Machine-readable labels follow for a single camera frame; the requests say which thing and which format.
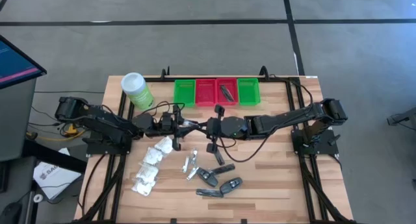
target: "green container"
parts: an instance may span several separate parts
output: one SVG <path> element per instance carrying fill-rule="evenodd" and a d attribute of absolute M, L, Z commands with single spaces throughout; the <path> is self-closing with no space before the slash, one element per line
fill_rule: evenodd
<path fill-rule="evenodd" d="M 176 80 L 174 102 L 184 103 L 185 107 L 195 105 L 195 80 Z"/>
<path fill-rule="evenodd" d="M 261 102 L 258 79 L 237 79 L 237 86 L 240 105 L 253 106 Z"/>

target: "wire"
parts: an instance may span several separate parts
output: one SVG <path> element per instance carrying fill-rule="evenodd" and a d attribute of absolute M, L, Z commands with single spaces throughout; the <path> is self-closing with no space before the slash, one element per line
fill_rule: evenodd
<path fill-rule="evenodd" d="M 33 106 L 32 106 L 32 109 L 33 109 L 34 111 L 36 111 L 37 113 L 39 113 L 39 114 L 45 114 L 47 117 L 49 117 L 50 119 L 52 119 L 52 120 L 54 120 L 54 121 L 58 121 L 58 120 L 56 120 L 54 117 L 50 116 L 48 113 L 46 113 L 46 112 L 42 112 L 42 111 L 39 111 L 39 110 L 35 109 Z"/>
<path fill-rule="evenodd" d="M 244 159 L 244 160 L 237 160 L 237 159 L 235 159 L 235 158 L 233 158 L 229 153 L 228 153 L 228 151 L 227 151 L 227 147 L 224 145 L 224 142 L 222 141 L 222 138 L 220 138 L 220 141 L 221 141 L 221 144 L 222 144 L 222 146 L 223 146 L 223 148 L 224 148 L 224 151 L 226 152 L 226 154 L 227 154 L 227 156 L 228 157 L 230 157 L 230 159 L 232 159 L 234 162 L 247 162 L 248 160 L 250 160 L 250 159 L 252 159 L 259 151 L 260 151 L 260 149 L 262 148 L 262 146 L 264 146 L 264 144 L 266 143 L 266 141 L 268 140 L 268 138 L 271 136 L 271 135 L 273 135 L 279 128 L 280 128 L 280 126 L 282 126 L 282 125 L 284 125 L 284 124 L 286 124 L 286 123 L 288 123 L 288 122 L 290 122 L 290 121 L 292 121 L 292 120 L 294 120 L 294 119 L 296 119 L 296 118 L 299 118 L 300 116 L 303 116 L 303 115 L 305 115 L 305 114 L 308 114 L 310 111 L 312 110 L 312 108 L 311 107 L 309 107 L 309 110 L 307 111 L 307 112 L 305 112 L 305 113 L 302 113 L 302 114 L 298 114 L 297 116 L 295 116 L 295 117 L 293 117 L 293 118 L 290 118 L 290 119 L 288 119 L 288 120 L 286 120 L 286 121 L 284 121 L 283 123 L 280 123 L 279 125 L 276 125 L 276 126 L 274 126 L 273 128 L 272 128 L 272 130 L 270 131 L 270 133 L 266 136 L 266 138 L 263 140 L 263 142 L 261 142 L 261 144 L 260 144 L 260 146 L 254 151 L 254 153 L 251 155 L 251 156 L 249 156 L 247 159 Z"/>
<path fill-rule="evenodd" d="M 184 109 L 184 107 L 185 107 L 185 104 L 184 104 L 184 103 L 167 103 L 167 104 L 160 105 L 160 104 L 161 104 L 161 103 L 163 103 L 163 102 L 165 102 L 165 101 L 160 102 L 159 104 L 157 104 L 157 105 L 156 105 L 155 107 L 153 107 L 153 108 L 150 108 L 150 109 L 147 109 L 147 110 L 143 111 L 143 112 L 142 112 L 141 114 L 139 114 L 139 115 L 142 115 L 142 114 L 144 114 L 144 113 L 146 113 L 146 112 L 149 112 L 150 110 L 155 110 L 155 109 L 157 109 L 157 108 L 159 108 L 159 107 L 162 107 L 162 106 L 182 105 L 181 110 L 183 110 L 183 109 Z"/>
<path fill-rule="evenodd" d="M 87 182 L 86 182 L 85 189 L 84 189 L 84 195 L 83 195 L 83 205 L 81 206 L 81 210 L 82 210 L 82 212 L 83 212 L 83 216 L 85 215 L 85 199 L 86 199 L 86 192 L 88 191 L 88 187 L 90 186 L 90 182 L 91 182 L 92 175 L 93 175 L 93 174 L 94 174 L 94 172 L 96 171 L 96 169 L 97 169 L 97 166 L 98 166 L 99 162 L 101 162 L 101 160 L 103 160 L 104 156 L 105 156 L 105 155 L 102 155 L 102 156 L 98 159 L 98 161 L 96 162 L 96 164 L 95 164 L 95 165 L 94 165 L 94 167 L 92 168 L 91 174 L 90 174 L 90 176 L 89 176 L 89 178 L 88 178 L 88 180 L 87 180 Z"/>
<path fill-rule="evenodd" d="M 42 139 L 42 140 L 54 141 L 54 142 L 65 142 L 65 141 L 68 141 L 68 140 L 73 140 L 75 138 L 78 138 L 80 135 L 84 134 L 85 132 L 86 132 L 86 130 L 83 130 L 80 133 L 76 134 L 75 136 L 71 136 L 71 137 L 68 137 L 68 138 L 65 138 L 65 139 L 48 138 L 48 137 L 43 137 L 43 136 L 38 136 L 37 138 Z"/>
<path fill-rule="evenodd" d="M 48 202 L 49 204 L 51 204 L 51 205 L 57 205 L 57 204 L 59 204 L 61 201 L 63 201 L 65 199 L 65 197 L 62 197 L 62 198 L 60 198 L 60 200 L 59 201 L 57 201 L 57 202 L 51 202 L 51 201 L 49 201 L 49 200 L 46 200 L 46 202 Z"/>
<path fill-rule="evenodd" d="M 65 127 L 68 125 L 68 123 L 65 123 L 60 129 L 59 129 L 59 134 L 63 137 L 67 137 L 67 135 L 63 134 L 63 132 L 65 132 L 67 134 L 67 132 L 65 131 Z"/>
<path fill-rule="evenodd" d="M 35 93 L 96 93 L 103 94 L 104 92 L 89 92 L 89 91 L 34 91 Z"/>
<path fill-rule="evenodd" d="M 235 146 L 237 144 L 237 141 L 234 138 L 232 138 L 232 140 L 234 140 L 234 143 L 232 145 L 224 146 L 224 143 L 221 142 L 222 145 L 217 145 L 217 146 L 218 147 L 221 147 L 221 148 L 230 148 L 230 147 L 233 147 L 233 146 Z"/>
<path fill-rule="evenodd" d="M 107 110 L 109 110 L 110 111 L 110 113 L 112 114 L 112 116 L 114 117 L 114 119 L 117 121 L 117 122 L 119 122 L 119 123 L 121 123 L 122 122 L 122 120 L 120 120 L 119 119 L 119 116 L 117 116 L 111 109 L 110 109 L 110 107 L 108 107 L 108 106 L 106 106 L 106 105 L 101 105 L 102 107 L 105 107 Z"/>
<path fill-rule="evenodd" d="M 279 79 L 279 80 L 281 80 L 281 81 L 285 81 L 286 82 L 286 80 L 285 79 L 282 79 L 281 77 L 277 77 L 275 74 L 270 74 L 269 76 L 273 76 L 274 78 L 277 78 L 277 79 Z M 292 81 L 292 80 L 290 80 L 289 79 L 289 82 L 291 82 L 292 84 L 294 84 L 295 86 L 297 86 L 297 87 L 301 87 L 301 88 L 303 88 L 306 92 L 307 92 L 307 94 L 309 94 L 309 98 L 310 98 L 310 100 L 311 100 L 311 102 L 310 102 L 310 104 L 309 104 L 309 106 L 311 106 L 312 105 L 312 103 L 313 103 L 313 97 L 312 97 L 312 94 L 311 94 L 311 92 L 305 87 L 305 86 L 303 86 L 302 84 L 298 84 L 298 83 L 296 83 L 296 82 L 294 82 L 294 81 Z"/>
<path fill-rule="evenodd" d="M 39 126 L 39 127 L 57 127 L 63 123 L 52 123 L 52 124 L 28 123 L 28 124 Z"/>
<path fill-rule="evenodd" d="M 339 161 L 339 159 L 335 156 L 335 155 L 329 155 L 330 157 L 332 157 L 334 160 L 336 160 L 339 164 L 339 167 L 341 168 L 341 170 L 343 170 L 343 165 L 341 164 L 341 162 Z"/>
<path fill-rule="evenodd" d="M 32 125 L 28 125 L 28 126 L 29 126 L 29 127 L 31 127 L 31 128 L 33 128 L 33 129 L 36 129 L 37 131 L 41 131 L 41 132 L 45 132 L 45 133 L 51 133 L 51 134 L 57 134 L 57 135 L 60 135 L 60 134 L 58 134 L 58 133 L 56 133 L 56 132 L 51 132 L 51 131 L 40 130 L 40 129 L 36 128 L 36 127 L 33 127 Z"/>
<path fill-rule="evenodd" d="M 170 110 L 169 102 L 167 102 L 167 101 L 161 101 L 159 104 L 156 105 L 155 113 L 152 114 L 152 116 L 155 116 L 157 114 L 157 108 L 159 108 L 162 103 L 166 103 L 168 105 L 168 111 L 167 112 L 169 112 L 169 110 Z"/>
<path fill-rule="evenodd" d="M 84 213 L 85 213 L 85 211 L 84 211 L 84 206 L 81 204 L 81 202 L 79 202 L 79 197 L 77 198 L 77 203 L 78 203 L 78 205 L 81 207 L 81 211 L 82 211 L 82 213 L 83 213 L 83 215 L 84 215 Z"/>
<path fill-rule="evenodd" d="M 61 187 L 61 186 L 65 186 L 65 185 L 67 185 L 67 184 L 72 184 L 72 183 L 76 183 L 76 182 L 79 182 L 79 181 L 81 181 L 82 179 L 81 179 L 82 177 L 79 177 L 78 179 L 75 179 L 74 181 L 72 181 L 72 182 L 65 182 L 64 184 L 61 184 L 61 185 L 58 185 L 58 186 L 43 186 L 43 187 L 39 187 L 39 188 L 59 188 L 59 187 Z M 21 197 L 20 197 L 20 199 L 18 199 L 18 201 L 17 202 L 20 202 L 27 194 L 29 194 L 29 193 L 31 193 L 32 192 L 32 190 L 29 190 L 28 192 L 26 192 L 24 195 L 22 195 Z"/>
<path fill-rule="evenodd" d="M 396 122 L 397 124 L 399 124 L 399 125 L 401 125 L 401 126 L 403 126 L 403 127 L 407 128 L 407 129 L 410 129 L 410 130 L 416 131 L 416 129 L 414 129 L 413 127 L 406 126 L 405 124 L 403 124 L 403 123 L 401 123 L 401 122 L 396 121 L 393 117 L 391 117 L 391 119 L 392 119 L 394 122 Z"/>

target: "wooden table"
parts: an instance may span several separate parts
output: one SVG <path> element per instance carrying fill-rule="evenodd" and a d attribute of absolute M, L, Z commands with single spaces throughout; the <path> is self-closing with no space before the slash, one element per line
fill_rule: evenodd
<path fill-rule="evenodd" d="M 103 104 L 117 112 L 122 89 L 122 76 L 110 76 L 103 98 Z M 322 100 L 322 93 L 316 77 L 300 77 L 300 82 L 312 94 L 314 101 Z M 148 82 L 148 86 L 155 97 L 155 103 L 173 101 L 173 82 Z M 226 106 L 226 116 L 248 115 L 276 115 L 289 111 L 287 92 L 284 83 L 261 82 L 261 104 L 257 106 Z M 305 105 L 309 104 L 309 96 L 304 92 Z M 294 98 L 296 108 L 298 100 Z M 128 103 L 125 105 L 124 117 L 127 116 Z M 166 108 L 160 108 L 158 115 Z M 196 121 L 207 121 L 216 116 L 213 107 L 185 108 L 184 118 Z M 160 165 L 159 181 L 150 195 L 144 197 L 131 190 L 133 178 L 140 166 L 138 163 L 144 158 L 148 147 L 153 146 L 161 138 L 143 138 L 135 141 L 131 153 L 127 156 L 123 175 L 122 193 L 118 207 L 117 222 L 120 223 L 168 223 L 171 218 L 177 218 L 178 223 L 240 223 L 247 219 L 249 223 L 308 223 L 305 194 L 298 156 L 293 153 L 290 137 L 291 127 L 278 130 L 272 135 L 260 152 L 245 163 L 235 163 L 235 170 L 219 175 L 219 184 L 241 177 L 242 186 L 223 199 L 202 197 L 195 194 L 196 188 L 209 188 L 201 179 L 195 176 L 187 181 L 181 168 L 185 157 L 193 148 L 198 149 L 198 165 L 202 168 L 217 168 L 214 155 L 206 153 L 208 139 L 200 132 L 192 132 L 182 140 L 182 151 L 172 151 Z M 230 154 L 237 159 L 249 157 L 261 143 L 261 140 L 238 141 L 235 147 L 229 149 Z M 233 163 L 223 149 L 222 156 L 226 164 Z M 96 155 L 88 160 L 88 167 L 84 176 L 84 192 L 86 180 L 92 167 L 100 156 Z M 86 210 L 94 203 L 103 189 L 103 181 L 107 170 L 108 156 L 97 167 L 86 198 Z M 326 155 L 317 158 L 322 187 L 338 210 L 348 219 L 352 213 L 346 194 L 343 176 L 339 164 Z M 320 219 L 319 205 L 314 192 L 314 207 L 317 219 Z M 107 201 L 106 218 L 110 217 L 112 193 Z M 75 219 L 81 217 L 78 206 Z"/>

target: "metal key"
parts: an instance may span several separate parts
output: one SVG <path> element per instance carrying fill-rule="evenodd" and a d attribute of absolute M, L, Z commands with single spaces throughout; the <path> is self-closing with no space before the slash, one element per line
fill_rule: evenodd
<path fill-rule="evenodd" d="M 188 163 L 189 163 L 189 156 L 187 156 L 187 158 L 185 159 L 185 165 L 183 165 L 182 167 L 182 172 L 186 173 L 188 170 Z"/>
<path fill-rule="evenodd" d="M 190 180 L 191 178 L 193 178 L 193 176 L 196 174 L 196 172 L 197 172 L 198 169 L 199 168 L 192 168 L 192 170 L 190 171 L 190 173 L 189 173 L 189 175 L 187 177 L 187 180 Z"/>
<path fill-rule="evenodd" d="M 191 158 L 190 158 L 190 163 L 194 166 L 196 166 L 196 155 L 197 154 L 198 154 L 198 150 L 193 149 L 192 154 L 191 154 Z"/>

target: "monitor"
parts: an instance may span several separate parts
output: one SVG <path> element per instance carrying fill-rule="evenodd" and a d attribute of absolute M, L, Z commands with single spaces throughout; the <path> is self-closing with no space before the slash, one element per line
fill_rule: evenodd
<path fill-rule="evenodd" d="M 0 35 L 0 89 L 45 74 L 41 65 Z"/>

